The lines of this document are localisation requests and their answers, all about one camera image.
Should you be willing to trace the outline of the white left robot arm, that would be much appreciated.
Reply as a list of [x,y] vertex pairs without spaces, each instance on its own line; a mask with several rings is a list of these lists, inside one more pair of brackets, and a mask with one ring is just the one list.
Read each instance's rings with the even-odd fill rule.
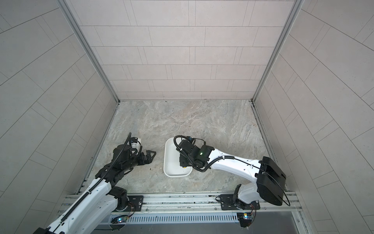
[[142,151],[140,143],[131,141],[113,150],[112,161],[96,174],[85,192],[58,219],[47,228],[38,228],[36,234],[90,234],[114,210],[128,205],[126,189],[117,183],[135,166],[152,163],[155,151]]

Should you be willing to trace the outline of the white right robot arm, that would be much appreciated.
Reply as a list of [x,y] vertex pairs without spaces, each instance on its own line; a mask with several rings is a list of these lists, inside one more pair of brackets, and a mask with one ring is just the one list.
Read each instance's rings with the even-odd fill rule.
[[180,154],[180,166],[192,167],[199,172],[209,169],[222,170],[250,181],[249,184],[239,184],[233,194],[233,205],[240,209],[255,209],[253,202],[264,200],[272,205],[290,206],[285,195],[286,175],[269,157],[261,160],[250,160],[226,154],[212,146],[195,145],[196,138],[177,135],[173,138],[176,150]]

